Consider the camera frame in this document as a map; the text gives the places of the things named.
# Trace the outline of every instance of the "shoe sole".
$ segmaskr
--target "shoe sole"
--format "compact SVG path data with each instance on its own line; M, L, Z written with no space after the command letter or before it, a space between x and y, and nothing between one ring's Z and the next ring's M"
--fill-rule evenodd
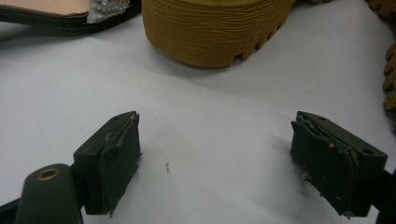
M396 1L394 0L367 0L370 8L387 19L396 19Z
M387 75L387 79L384 81L383 88L388 92L387 98L385 99L385 107L389 111L396 111L396 44L393 44L387 51L387 65L384 69L384 74Z
M294 0L145 0L143 21L157 49L186 64L245 60L285 23Z

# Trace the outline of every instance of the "round hole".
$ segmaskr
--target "round hole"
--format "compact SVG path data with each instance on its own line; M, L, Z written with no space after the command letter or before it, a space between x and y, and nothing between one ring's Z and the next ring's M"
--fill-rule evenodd
M364 149L363 152L369 155L373 154L373 151L369 149Z
M49 168L40 172L35 178L40 181L49 180L57 176L60 172L58 168Z

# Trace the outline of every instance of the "white table surface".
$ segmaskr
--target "white table surface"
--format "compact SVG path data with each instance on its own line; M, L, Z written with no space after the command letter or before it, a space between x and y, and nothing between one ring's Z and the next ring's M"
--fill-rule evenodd
M1 23L0 204L20 197L34 170L72 164L108 119L136 110L140 167L114 217L87 224L375 223L373 207L339 217L302 180L290 122L299 110L331 119L388 153L393 172L381 90L393 39L362 0L301 3L248 60L204 70L152 47L141 16L78 37Z

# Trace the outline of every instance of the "black clamp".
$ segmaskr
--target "black clamp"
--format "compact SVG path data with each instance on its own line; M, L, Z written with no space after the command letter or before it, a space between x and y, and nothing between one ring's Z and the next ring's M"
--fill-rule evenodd
M53 164L26 177L20 199L0 207L0 223L83 223L88 215L112 215L140 158L139 115L110 119L75 153L71 166Z
M291 156L339 215L396 223L396 174L384 170L387 154L321 116L298 112L291 123Z

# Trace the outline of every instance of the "tan insole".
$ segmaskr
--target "tan insole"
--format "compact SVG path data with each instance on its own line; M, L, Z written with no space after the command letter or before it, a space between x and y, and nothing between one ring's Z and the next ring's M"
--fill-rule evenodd
M90 0L0 0L0 7L69 16L88 13Z

